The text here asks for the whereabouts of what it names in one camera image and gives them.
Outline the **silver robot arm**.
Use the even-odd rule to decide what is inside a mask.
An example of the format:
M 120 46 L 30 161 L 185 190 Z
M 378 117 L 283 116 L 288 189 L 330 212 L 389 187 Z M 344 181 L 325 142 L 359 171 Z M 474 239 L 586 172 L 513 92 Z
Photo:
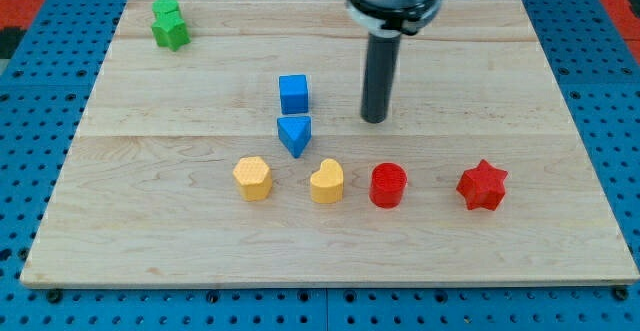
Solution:
M 387 118 L 401 39 L 414 36 L 437 16 L 443 0 L 346 0 L 354 22 L 368 32 L 360 116 Z

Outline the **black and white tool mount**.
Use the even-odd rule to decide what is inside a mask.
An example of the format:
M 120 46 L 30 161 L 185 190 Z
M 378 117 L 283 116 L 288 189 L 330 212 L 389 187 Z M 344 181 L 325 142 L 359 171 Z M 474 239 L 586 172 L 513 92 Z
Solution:
M 393 38 L 414 36 L 432 22 L 443 0 L 425 0 L 415 6 L 384 8 L 365 0 L 346 0 L 346 9 L 354 22 L 374 36 Z

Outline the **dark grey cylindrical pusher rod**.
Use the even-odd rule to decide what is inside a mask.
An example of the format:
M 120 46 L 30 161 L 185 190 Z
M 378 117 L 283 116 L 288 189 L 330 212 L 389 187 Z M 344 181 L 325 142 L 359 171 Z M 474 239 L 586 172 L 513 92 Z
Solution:
M 401 36 L 368 36 L 360 116 L 372 124 L 387 118 Z

